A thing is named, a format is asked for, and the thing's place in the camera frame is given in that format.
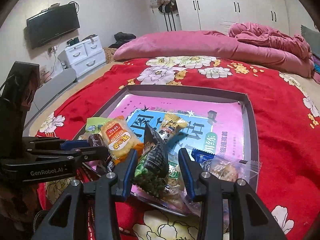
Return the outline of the green milk snack packet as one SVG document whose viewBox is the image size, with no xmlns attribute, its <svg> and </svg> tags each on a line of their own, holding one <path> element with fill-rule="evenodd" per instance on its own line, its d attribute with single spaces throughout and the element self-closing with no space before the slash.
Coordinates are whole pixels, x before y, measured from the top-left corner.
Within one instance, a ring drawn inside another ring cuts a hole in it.
<svg viewBox="0 0 320 240">
<path fill-rule="evenodd" d="M 90 133 L 99 133 L 101 128 L 111 121 L 112 118 L 103 118 L 103 117 L 91 117 L 87 118 L 85 131 Z"/>
</svg>

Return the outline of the black clothes pile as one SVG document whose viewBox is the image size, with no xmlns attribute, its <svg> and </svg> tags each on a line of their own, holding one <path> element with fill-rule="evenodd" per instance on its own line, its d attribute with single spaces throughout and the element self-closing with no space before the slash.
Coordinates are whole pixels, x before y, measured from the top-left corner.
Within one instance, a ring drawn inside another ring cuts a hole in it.
<svg viewBox="0 0 320 240">
<path fill-rule="evenodd" d="M 130 42 L 131 40 L 136 39 L 137 37 L 134 34 L 128 34 L 123 32 L 118 32 L 114 35 L 114 39 L 116 40 L 113 44 L 109 46 L 109 48 L 120 48 L 122 45 Z"/>
</svg>

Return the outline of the blue oreo cookie packet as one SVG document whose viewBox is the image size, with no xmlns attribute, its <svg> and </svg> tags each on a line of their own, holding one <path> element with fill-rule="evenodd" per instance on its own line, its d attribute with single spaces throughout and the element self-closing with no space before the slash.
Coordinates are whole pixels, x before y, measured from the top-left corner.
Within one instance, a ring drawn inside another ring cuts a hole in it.
<svg viewBox="0 0 320 240">
<path fill-rule="evenodd" d="M 215 157 L 215 155 L 212 153 L 208 153 L 195 148 L 192 150 L 191 156 L 193 157 L 194 161 L 199 164 L 202 164 L 204 161 L 213 159 Z"/>
</svg>

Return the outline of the black green pea packet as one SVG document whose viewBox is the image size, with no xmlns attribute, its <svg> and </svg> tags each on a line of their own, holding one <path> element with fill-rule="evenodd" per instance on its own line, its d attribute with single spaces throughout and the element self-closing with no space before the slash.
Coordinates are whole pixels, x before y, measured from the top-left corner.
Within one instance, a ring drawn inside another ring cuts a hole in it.
<svg viewBox="0 0 320 240">
<path fill-rule="evenodd" d="M 174 142 L 174 137 L 165 143 L 157 130 L 149 124 L 145 127 L 143 154 L 138 161 L 132 183 L 155 198 L 159 198 L 166 185 L 169 145 Z"/>
</svg>

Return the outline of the yellow cartoon snack packet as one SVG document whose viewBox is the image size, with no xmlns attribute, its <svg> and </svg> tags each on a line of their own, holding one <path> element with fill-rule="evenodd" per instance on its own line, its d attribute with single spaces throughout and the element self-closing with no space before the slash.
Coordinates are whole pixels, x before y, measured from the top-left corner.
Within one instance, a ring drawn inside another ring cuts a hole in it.
<svg viewBox="0 0 320 240">
<path fill-rule="evenodd" d="M 163 121 L 157 130 L 161 139 L 167 143 L 169 142 L 180 130 L 186 128 L 188 122 L 180 116 L 167 112 L 164 115 Z"/>
</svg>

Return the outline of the tan bed sheet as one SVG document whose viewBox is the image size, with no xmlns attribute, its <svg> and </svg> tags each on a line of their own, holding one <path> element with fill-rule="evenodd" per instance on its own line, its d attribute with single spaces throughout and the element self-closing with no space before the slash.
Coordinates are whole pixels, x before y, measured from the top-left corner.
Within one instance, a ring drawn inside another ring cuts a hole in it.
<svg viewBox="0 0 320 240">
<path fill-rule="evenodd" d="M 77 93 L 79 90 L 83 89 L 96 79 L 102 77 L 106 72 L 108 72 L 113 65 L 115 64 L 123 64 L 122 62 L 111 62 L 109 64 L 105 64 L 100 67 L 98 70 L 95 70 L 92 74 L 89 74 L 85 77 L 82 81 L 73 84 L 64 92 L 61 92 L 54 100 L 52 100 L 48 106 L 41 110 L 38 113 L 33 121 L 28 125 L 26 128 L 27 135 L 35 136 L 38 132 L 38 129 L 44 123 L 46 118 L 55 110 L 57 110 L 65 101 L 67 101 L 72 95 Z M 319 84 L 314 79 L 307 79 L 301 77 L 296 74 L 287 73 L 288 76 L 291 76 L 295 79 L 298 83 L 300 83 L 302 89 L 308 94 L 308 96 L 312 99 L 314 105 L 319 110 Z"/>
</svg>

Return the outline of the white wardrobe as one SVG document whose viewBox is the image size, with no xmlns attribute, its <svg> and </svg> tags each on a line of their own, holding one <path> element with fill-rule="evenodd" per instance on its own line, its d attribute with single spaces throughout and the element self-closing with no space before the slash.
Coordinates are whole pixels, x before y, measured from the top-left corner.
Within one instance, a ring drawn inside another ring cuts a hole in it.
<svg viewBox="0 0 320 240">
<path fill-rule="evenodd" d="M 285 0 L 175 0 L 182 30 L 227 34 L 236 23 L 258 23 L 289 33 Z"/>
</svg>

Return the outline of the white drawer cabinet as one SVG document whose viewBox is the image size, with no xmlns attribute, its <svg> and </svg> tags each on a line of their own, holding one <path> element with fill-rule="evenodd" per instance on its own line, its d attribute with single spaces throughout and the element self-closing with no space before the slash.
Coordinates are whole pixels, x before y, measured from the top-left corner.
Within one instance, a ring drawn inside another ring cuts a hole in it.
<svg viewBox="0 0 320 240">
<path fill-rule="evenodd" d="M 79 79 L 88 72 L 106 63 L 106 55 L 98 35 L 88 36 L 83 41 L 66 47 L 58 59 L 66 68 L 72 68 Z"/>
</svg>

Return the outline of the clear meat floss packet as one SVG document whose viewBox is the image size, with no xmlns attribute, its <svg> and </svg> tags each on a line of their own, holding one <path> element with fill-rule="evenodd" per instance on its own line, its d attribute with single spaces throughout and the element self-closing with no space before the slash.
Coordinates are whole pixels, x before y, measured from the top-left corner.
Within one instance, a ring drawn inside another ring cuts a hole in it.
<svg viewBox="0 0 320 240">
<path fill-rule="evenodd" d="M 187 216 L 190 210 L 184 202 L 184 182 L 177 163 L 169 162 L 169 172 L 165 178 L 166 185 L 159 194 L 162 205 L 171 213 Z"/>
</svg>

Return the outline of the grey padded headboard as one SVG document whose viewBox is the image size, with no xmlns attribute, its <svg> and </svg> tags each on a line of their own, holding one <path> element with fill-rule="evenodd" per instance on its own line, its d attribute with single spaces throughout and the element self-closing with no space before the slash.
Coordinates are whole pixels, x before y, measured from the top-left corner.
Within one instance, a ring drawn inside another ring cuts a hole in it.
<svg viewBox="0 0 320 240">
<path fill-rule="evenodd" d="M 304 25 L 301 25 L 301 35 L 310 45 L 311 51 L 314 55 L 319 57 L 320 54 L 320 34 L 319 32 L 313 31 Z"/>
</svg>

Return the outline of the clear red candy packet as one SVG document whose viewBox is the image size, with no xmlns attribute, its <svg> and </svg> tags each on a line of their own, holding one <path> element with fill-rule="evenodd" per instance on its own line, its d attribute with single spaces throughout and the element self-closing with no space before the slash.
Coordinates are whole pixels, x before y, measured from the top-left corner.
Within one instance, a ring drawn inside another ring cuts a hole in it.
<svg viewBox="0 0 320 240">
<path fill-rule="evenodd" d="M 201 166 L 204 171 L 220 180 L 235 182 L 237 179 L 244 179 L 249 182 L 259 174 L 261 163 L 215 155 L 212 159 L 204 161 Z"/>
</svg>

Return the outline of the small dark candy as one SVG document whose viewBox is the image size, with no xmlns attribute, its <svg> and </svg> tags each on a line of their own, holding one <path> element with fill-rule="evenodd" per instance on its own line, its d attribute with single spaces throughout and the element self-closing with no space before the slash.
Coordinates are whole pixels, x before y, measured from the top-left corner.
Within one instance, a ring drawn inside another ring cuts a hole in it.
<svg viewBox="0 0 320 240">
<path fill-rule="evenodd" d="M 88 141 L 89 145 L 92 147 L 105 147 L 106 146 L 102 136 L 99 134 L 90 135 L 88 137 L 87 141 Z"/>
</svg>

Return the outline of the black wall television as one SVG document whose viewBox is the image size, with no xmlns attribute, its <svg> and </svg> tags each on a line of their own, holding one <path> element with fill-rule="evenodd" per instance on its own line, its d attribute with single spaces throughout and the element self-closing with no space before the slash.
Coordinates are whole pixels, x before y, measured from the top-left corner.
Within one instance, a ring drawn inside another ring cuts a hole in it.
<svg viewBox="0 0 320 240">
<path fill-rule="evenodd" d="M 27 19 L 26 24 L 31 49 L 39 48 L 80 28 L 75 3 L 48 8 Z"/>
</svg>

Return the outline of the orange cracker packet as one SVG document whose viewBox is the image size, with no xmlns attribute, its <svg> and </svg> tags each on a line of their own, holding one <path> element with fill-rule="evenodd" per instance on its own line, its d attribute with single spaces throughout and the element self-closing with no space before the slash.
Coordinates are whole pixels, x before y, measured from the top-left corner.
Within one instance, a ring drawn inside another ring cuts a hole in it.
<svg viewBox="0 0 320 240">
<path fill-rule="evenodd" d="M 124 162 L 131 149 L 137 151 L 138 158 L 143 153 L 144 144 L 140 142 L 123 116 L 104 124 L 101 135 L 115 165 Z"/>
</svg>

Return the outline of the pink and blue book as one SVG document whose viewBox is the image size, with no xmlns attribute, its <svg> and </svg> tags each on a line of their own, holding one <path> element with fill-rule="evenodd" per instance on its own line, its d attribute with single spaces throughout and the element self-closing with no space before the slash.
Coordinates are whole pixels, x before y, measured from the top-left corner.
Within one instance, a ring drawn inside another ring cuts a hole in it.
<svg viewBox="0 0 320 240">
<path fill-rule="evenodd" d="M 244 119 L 240 102 L 206 102 L 128 94 L 111 113 L 99 117 L 113 119 L 123 116 L 135 135 L 143 140 L 146 124 L 159 129 L 167 112 L 188 122 L 188 126 L 180 130 L 169 145 L 169 162 L 178 164 L 180 148 L 185 148 L 188 153 L 195 148 L 214 155 L 244 158 Z M 162 204 L 160 197 L 155 198 L 138 186 L 133 186 L 132 192 L 149 202 Z"/>
</svg>

